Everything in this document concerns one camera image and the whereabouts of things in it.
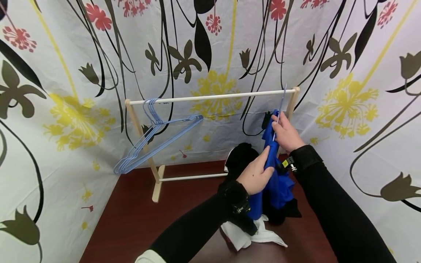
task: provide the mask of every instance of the stack of hangers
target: stack of hangers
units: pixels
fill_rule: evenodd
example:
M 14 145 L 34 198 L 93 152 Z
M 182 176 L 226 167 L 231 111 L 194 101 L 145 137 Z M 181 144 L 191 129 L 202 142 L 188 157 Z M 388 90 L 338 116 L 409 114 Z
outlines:
M 151 127 L 145 132 L 145 134 L 133 145 L 132 149 L 127 153 L 126 157 L 122 158 L 114 167 L 114 173 L 116 174 L 125 174 L 130 172 L 131 170 L 138 167 L 140 164 L 157 154 L 159 151 L 164 149 L 166 146 L 168 146 L 170 143 L 174 142 L 181 136 L 183 136 L 186 132 L 191 130 L 194 126 L 196 126 L 199 122 L 203 120 L 202 115 L 192 115 L 185 119 L 178 119 L 178 120 L 169 120 L 169 121 L 162 121 L 162 119 L 159 117 L 158 113 L 155 111 L 154 103 L 156 102 L 158 98 L 152 98 L 145 101 L 143 104 L 143 110 L 146 114 L 146 116 L 151 121 Z M 143 149 L 143 147 L 148 143 L 148 141 L 156 134 L 156 132 L 162 127 L 170 123 L 174 122 L 187 122 L 187 121 L 193 121 L 189 126 L 184 128 L 181 132 L 179 132 L 177 135 L 172 137 L 171 139 L 167 140 L 166 142 L 159 145 L 157 148 L 151 150 L 150 152 L 144 154 L 143 156 L 140 154 L 140 151 Z

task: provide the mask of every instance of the wooden tabletop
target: wooden tabletop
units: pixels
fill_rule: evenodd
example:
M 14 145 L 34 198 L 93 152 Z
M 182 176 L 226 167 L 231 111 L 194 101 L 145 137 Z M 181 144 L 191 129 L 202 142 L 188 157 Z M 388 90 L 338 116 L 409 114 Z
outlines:
M 223 161 L 174 165 L 166 167 L 164 177 L 221 173 L 223 168 Z M 121 175 L 80 263 L 133 263 L 173 221 L 216 193 L 223 179 L 164 182 L 159 203 L 155 204 L 155 181 L 149 168 Z M 217 231 L 191 262 L 337 262 L 298 183 L 293 194 L 303 217 L 287 218 L 277 227 L 266 225 L 288 248 L 252 243 L 236 252 Z

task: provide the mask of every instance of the black wristband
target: black wristband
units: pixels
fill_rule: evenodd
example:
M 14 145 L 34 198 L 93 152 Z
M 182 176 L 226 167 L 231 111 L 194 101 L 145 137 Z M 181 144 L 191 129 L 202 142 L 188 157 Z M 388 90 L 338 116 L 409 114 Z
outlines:
M 250 211 L 248 204 L 248 193 L 244 186 L 238 181 L 231 181 L 224 191 L 228 205 L 234 214 L 240 214 Z
M 310 165 L 323 162 L 322 158 L 311 145 L 304 145 L 296 150 L 293 150 L 290 153 L 290 156 L 294 159 L 298 172 L 305 170 Z

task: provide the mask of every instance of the black sleeve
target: black sleeve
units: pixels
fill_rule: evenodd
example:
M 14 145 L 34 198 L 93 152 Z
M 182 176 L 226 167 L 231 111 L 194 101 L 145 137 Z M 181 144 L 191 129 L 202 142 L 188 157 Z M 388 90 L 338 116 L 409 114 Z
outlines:
M 189 262 L 230 214 L 225 194 L 217 193 L 172 223 L 149 249 L 166 263 Z
M 299 171 L 296 178 L 338 262 L 396 262 L 374 225 L 322 162 Z

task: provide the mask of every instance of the hand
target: hand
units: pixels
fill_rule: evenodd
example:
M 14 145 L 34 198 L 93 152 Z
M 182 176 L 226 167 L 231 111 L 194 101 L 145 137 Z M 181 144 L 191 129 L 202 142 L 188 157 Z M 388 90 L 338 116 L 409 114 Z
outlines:
M 273 167 L 268 167 L 264 170 L 268 155 L 269 146 L 254 161 L 248 164 L 237 179 L 249 195 L 262 191 L 275 171 Z
M 272 128 L 276 132 L 276 139 L 283 149 L 290 154 L 293 150 L 300 148 L 301 146 L 306 145 L 303 140 L 300 138 L 297 130 L 291 125 L 287 117 L 283 112 L 280 113 L 279 123 L 277 123 L 278 117 L 272 115 Z

